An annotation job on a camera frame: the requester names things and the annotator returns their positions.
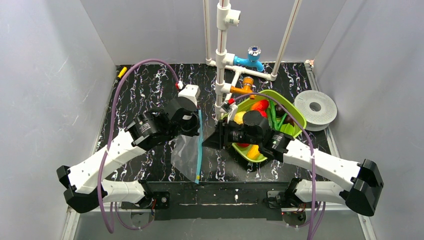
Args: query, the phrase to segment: white tape roll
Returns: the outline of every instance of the white tape roll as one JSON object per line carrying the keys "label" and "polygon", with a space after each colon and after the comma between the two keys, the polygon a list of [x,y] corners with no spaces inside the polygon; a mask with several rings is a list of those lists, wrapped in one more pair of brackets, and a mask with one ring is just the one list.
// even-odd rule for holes
{"label": "white tape roll", "polygon": [[305,117],[308,131],[321,131],[336,118],[337,107],[334,101],[322,92],[307,90],[294,99],[294,106]]}

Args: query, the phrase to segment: yellow marker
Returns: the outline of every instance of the yellow marker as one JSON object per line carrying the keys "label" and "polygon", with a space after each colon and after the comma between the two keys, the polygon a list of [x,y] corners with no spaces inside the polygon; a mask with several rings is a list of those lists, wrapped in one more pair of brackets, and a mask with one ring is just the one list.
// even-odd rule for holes
{"label": "yellow marker", "polygon": [[123,76],[126,72],[127,72],[127,67],[126,67],[126,66],[124,66],[124,67],[122,68],[122,70],[120,71],[120,73],[118,74],[118,78],[119,78],[119,79],[121,79],[121,78],[122,78],[122,76]]}

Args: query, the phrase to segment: black marble table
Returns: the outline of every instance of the black marble table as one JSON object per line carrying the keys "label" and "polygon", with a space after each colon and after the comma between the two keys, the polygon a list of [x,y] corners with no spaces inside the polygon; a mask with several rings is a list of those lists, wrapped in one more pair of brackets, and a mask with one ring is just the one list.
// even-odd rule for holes
{"label": "black marble table", "polygon": [[[272,72],[274,64],[265,64],[265,71]],[[208,137],[214,131],[213,108],[215,94],[216,68],[206,64],[171,64],[176,74],[184,84],[195,84],[200,87],[198,103],[201,107],[203,118],[203,137]],[[234,73],[225,70],[226,82],[231,82]],[[243,77],[240,76],[237,86],[240,87]],[[278,77],[274,82],[253,77],[254,91],[272,89],[279,92],[289,101],[302,91],[310,90],[305,65],[303,63],[282,63],[278,70]],[[97,149],[106,144],[110,128],[111,104],[118,81],[113,85],[112,97],[109,101],[106,117],[103,122],[101,135],[98,139]],[[130,123],[138,114],[150,107],[160,107],[175,98],[178,92],[172,74],[162,64],[142,65],[131,73],[123,85],[117,104],[115,115],[114,134],[118,129]],[[314,147],[330,153],[329,145],[324,131],[309,133]],[[305,142],[306,138],[298,137]],[[214,150],[203,148],[200,181],[226,181],[226,182],[289,182],[292,178],[311,179],[312,174],[298,166],[284,164],[277,160],[266,160],[261,163],[251,163],[241,157],[233,148],[227,150]],[[117,169],[108,179],[116,181],[134,181],[144,179],[147,181],[188,181],[171,164],[171,143],[157,146],[147,154],[138,156]]]}

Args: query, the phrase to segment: orange faucet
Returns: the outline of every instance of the orange faucet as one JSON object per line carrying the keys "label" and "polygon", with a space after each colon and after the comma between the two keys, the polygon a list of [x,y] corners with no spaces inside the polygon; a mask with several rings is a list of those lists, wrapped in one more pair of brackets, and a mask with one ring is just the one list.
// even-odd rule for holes
{"label": "orange faucet", "polygon": [[[251,78],[250,76],[247,76],[243,78],[243,88],[231,86],[231,89],[229,92],[233,94],[250,94],[250,93],[253,93],[252,86],[253,86],[253,78]],[[249,97],[250,99],[255,99],[255,95],[250,95]]]}

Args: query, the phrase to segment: green plastic bowl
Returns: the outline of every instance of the green plastic bowl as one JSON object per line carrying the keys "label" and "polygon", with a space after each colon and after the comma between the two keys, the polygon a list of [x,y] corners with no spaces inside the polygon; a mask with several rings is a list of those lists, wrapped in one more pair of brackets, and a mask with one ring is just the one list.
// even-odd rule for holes
{"label": "green plastic bowl", "polygon": [[[262,90],[260,91],[261,94],[265,94],[267,96],[270,96],[272,98],[274,98],[275,100],[279,101],[280,104],[282,104],[289,113],[291,113],[291,115],[293,115],[293,117],[303,126],[303,128],[306,127],[306,120],[305,117],[299,112],[299,110],[291,103],[289,102],[285,97],[283,97],[282,95],[280,95],[278,92],[274,91],[274,90]],[[242,101],[239,105],[238,105],[238,110],[237,112],[242,112],[242,111],[249,111],[249,109],[251,108],[251,106],[256,103],[257,101],[263,100],[263,99],[267,99],[268,98],[264,97],[264,96],[259,96],[256,95],[254,99],[246,99],[244,101]],[[291,136],[293,136],[294,138],[299,136],[299,134],[302,133],[302,130],[296,125],[296,126],[292,126],[290,124],[284,124],[283,126],[281,126],[280,129],[281,132],[285,133],[285,134],[289,134]],[[232,147],[243,157],[245,158],[247,161],[252,162],[252,163],[260,163],[265,161],[267,158],[264,157],[262,154],[260,156],[258,156],[256,159],[250,159],[248,158],[247,154],[249,152],[249,150],[251,149],[252,145],[248,146],[248,147],[240,147],[237,144],[233,143]]]}

